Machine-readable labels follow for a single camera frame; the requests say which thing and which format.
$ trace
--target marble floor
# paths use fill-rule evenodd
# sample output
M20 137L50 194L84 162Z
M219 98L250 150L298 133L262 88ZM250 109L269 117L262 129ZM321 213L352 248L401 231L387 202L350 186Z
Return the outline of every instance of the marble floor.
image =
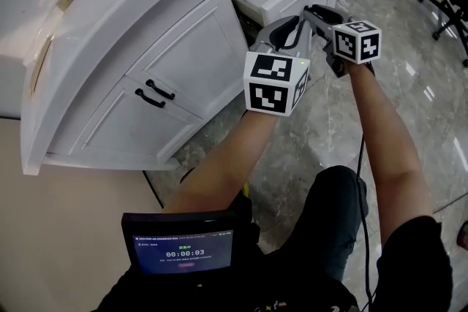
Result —
M468 303L468 251L455 244L468 220L468 69L456 31L431 38L443 15L427 1L338 0L336 6L382 29L382 58L374 64L377 79L407 125L423 163L435 216L454 268L451 311ZM295 112L282 118L275 135L249 179L254 219L262 232L264 252L278 248L301 213L315 175L326 167L355 170L361 125L348 77L337 79L319 44L312 52L312 85ZM173 172L148 172L164 201L181 176L195 167L222 140L245 110L239 96L201 129L175 157L182 167ZM381 253L375 186L364 157L362 178L368 192L371 288L377 285L376 261ZM362 228L344 276L344 284L362 307L364 293Z

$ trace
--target black shirt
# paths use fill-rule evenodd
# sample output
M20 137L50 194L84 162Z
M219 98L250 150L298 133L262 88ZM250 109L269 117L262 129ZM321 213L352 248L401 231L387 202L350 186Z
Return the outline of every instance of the black shirt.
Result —
M371 311L447 311L452 268L432 217L401 225L377 262L379 282ZM98 311L358 311L344 285L311 270L306 256L281 249L239 269L215 289L188 291L154 283L130 268Z

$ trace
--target small screen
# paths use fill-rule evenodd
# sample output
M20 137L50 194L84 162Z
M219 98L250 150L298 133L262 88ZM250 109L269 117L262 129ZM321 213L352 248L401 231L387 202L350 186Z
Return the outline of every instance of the small screen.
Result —
M200 272L231 265L233 231L164 237L134 235L133 245L145 274Z

